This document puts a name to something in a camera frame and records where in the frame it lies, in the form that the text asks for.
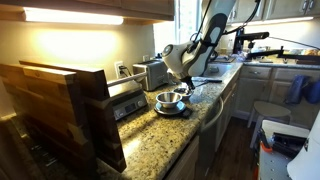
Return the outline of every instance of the blue cloth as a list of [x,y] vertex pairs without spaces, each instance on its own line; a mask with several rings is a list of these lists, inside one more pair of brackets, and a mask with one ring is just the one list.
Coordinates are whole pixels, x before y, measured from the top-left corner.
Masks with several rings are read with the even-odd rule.
[[310,77],[305,75],[296,75],[288,90],[284,100],[286,104],[299,104],[303,95],[303,88],[308,85]]
[[303,89],[303,96],[310,104],[317,104],[320,102],[320,80],[315,83],[309,83]]

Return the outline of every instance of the metal bowl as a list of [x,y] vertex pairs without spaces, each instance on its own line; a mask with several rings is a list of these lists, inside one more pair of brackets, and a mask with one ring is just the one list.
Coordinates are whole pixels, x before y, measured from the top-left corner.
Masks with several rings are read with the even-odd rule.
[[182,101],[187,101],[192,96],[193,91],[187,88],[176,88],[172,92],[179,93],[182,96]]
[[158,94],[156,99],[164,108],[175,108],[182,96],[175,92],[163,92]]

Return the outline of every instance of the wall outlet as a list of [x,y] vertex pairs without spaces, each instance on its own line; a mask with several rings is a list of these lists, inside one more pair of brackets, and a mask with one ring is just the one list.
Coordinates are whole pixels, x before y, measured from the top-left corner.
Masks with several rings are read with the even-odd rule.
[[120,66],[123,66],[123,61],[117,61],[114,63],[114,69],[116,71],[117,79],[120,79],[122,77],[119,69]]

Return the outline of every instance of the kitchen sink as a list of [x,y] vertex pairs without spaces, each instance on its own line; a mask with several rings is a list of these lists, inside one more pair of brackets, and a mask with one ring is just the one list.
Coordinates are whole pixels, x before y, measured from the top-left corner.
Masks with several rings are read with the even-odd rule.
[[205,72],[201,77],[217,78],[222,77],[229,69],[231,69],[231,64],[218,64],[209,63]]

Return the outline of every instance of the upper cabinet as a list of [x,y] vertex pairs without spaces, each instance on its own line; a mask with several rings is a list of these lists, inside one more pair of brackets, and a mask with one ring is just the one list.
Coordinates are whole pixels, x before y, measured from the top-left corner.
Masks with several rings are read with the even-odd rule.
[[320,15],[320,0],[309,0],[306,15]]
[[174,0],[3,0],[1,4],[123,16],[125,22],[139,24],[174,20]]
[[[256,3],[254,0],[237,0],[234,5],[230,15],[228,22],[230,23],[238,23],[245,22],[250,15],[252,14]],[[261,20],[263,17],[263,9],[265,6],[265,0],[261,0],[257,13],[255,14],[252,21]]]
[[[254,0],[237,0],[228,23],[245,22],[255,7]],[[261,0],[252,21],[320,16],[320,0]]]
[[[315,6],[318,6],[318,12],[315,11]],[[270,0],[266,19],[301,17],[307,14],[307,12],[319,14],[319,7],[316,0]]]
[[76,0],[76,1],[89,2],[94,4],[103,4],[103,5],[115,6],[115,7],[121,6],[121,0]]
[[174,15],[173,0],[121,0],[121,7],[140,12]]

